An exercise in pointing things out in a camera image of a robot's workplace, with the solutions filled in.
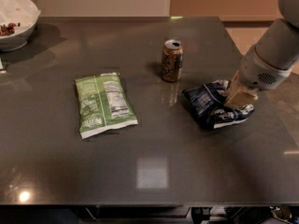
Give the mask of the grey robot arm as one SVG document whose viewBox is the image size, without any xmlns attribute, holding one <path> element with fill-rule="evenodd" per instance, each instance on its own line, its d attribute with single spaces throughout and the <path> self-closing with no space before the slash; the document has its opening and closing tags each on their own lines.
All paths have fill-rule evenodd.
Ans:
<svg viewBox="0 0 299 224">
<path fill-rule="evenodd" d="M 227 90 L 226 107 L 237 109 L 275 89 L 299 59 L 299 0 L 278 0 L 282 19 L 275 20 L 241 60 Z"/>
</svg>

